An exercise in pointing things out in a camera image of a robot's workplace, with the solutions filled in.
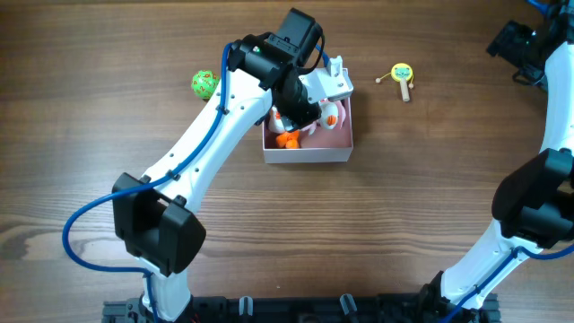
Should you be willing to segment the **white plush duck yellow hair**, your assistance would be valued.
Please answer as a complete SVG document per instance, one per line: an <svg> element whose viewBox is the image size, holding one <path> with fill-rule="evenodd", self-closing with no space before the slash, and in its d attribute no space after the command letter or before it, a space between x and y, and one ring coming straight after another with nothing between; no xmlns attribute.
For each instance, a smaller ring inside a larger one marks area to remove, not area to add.
<svg viewBox="0 0 574 323"><path fill-rule="evenodd" d="M269 110L267 128L275 134L275 144L278 149L299 149L300 131L289 132L285 129L282 116L276 107Z"/></svg>

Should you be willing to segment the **small duck with pink hat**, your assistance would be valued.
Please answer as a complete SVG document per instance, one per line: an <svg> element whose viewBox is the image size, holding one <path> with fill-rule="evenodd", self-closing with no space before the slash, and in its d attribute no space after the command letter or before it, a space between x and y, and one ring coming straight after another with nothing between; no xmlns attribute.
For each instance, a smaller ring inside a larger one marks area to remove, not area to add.
<svg viewBox="0 0 574 323"><path fill-rule="evenodd" d="M321 127L326 130L340 129L346 120L346 110L342 102L324 100L319 103L321 115L318 120L308 128L309 135L313 135Z"/></svg>

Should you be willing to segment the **white box pink interior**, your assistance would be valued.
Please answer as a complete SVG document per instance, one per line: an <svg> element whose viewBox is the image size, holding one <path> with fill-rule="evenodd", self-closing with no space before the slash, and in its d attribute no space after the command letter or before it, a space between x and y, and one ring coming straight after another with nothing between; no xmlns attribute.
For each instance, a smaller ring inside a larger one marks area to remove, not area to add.
<svg viewBox="0 0 574 323"><path fill-rule="evenodd" d="M343 127L326 130L319 127L313 135L308 128L300 131L299 149L278 149L275 134L267 128L269 113L263 127L263 152L267 163L347 162L353 149L351 96L342 102L346 110Z"/></svg>

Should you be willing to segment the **green number ball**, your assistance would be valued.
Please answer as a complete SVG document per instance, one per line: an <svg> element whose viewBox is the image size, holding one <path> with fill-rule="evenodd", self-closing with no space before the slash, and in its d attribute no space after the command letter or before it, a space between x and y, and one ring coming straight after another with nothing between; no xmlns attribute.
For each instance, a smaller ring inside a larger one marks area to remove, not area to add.
<svg viewBox="0 0 574 323"><path fill-rule="evenodd" d="M202 100L210 100L213 96L220 76L211 70L200 70L193 75L191 88L195 95Z"/></svg>

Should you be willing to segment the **yellow wooden rattle drum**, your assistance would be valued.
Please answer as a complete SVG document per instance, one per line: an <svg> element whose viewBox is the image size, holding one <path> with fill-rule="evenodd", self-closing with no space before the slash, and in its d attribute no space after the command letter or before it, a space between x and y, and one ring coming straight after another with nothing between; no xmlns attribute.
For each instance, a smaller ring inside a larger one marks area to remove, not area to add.
<svg viewBox="0 0 574 323"><path fill-rule="evenodd" d="M396 63L391 69L380 77L375 79L375 83L381 83L386 78L390 77L395 82L399 83L400 92L403 102L409 102L411 100L410 90L414 88L413 69L406 63Z"/></svg>

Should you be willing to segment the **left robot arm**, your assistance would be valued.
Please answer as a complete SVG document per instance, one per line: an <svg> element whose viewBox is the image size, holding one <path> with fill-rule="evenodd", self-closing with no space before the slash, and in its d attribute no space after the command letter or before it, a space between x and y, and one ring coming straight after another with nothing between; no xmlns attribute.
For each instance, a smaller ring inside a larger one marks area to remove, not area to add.
<svg viewBox="0 0 574 323"><path fill-rule="evenodd" d="M150 271L142 304L154 319L175 322L192 301L187 267L206 237L195 213L243 135L271 109L289 132L319 118L319 98L301 77L324 43L316 20L292 8L276 33L249 34L227 45L213 97L184 135L141 178L124 173L117 179L115 232Z"/></svg>

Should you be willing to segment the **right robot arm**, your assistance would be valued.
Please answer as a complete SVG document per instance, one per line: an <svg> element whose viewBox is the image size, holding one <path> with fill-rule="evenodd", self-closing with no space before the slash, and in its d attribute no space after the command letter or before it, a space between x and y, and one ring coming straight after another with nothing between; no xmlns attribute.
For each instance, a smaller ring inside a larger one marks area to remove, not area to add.
<svg viewBox="0 0 574 323"><path fill-rule="evenodd" d="M573 251L551 251L558 242L573 240L573 195L560 189L573 180L573 2L531 5L543 24L533 30L510 21L487 51L517 68L515 83L547 91L540 152L500 183L493 219L481 238L420 291L417 322L479 322L486 298L520 264Z"/></svg>

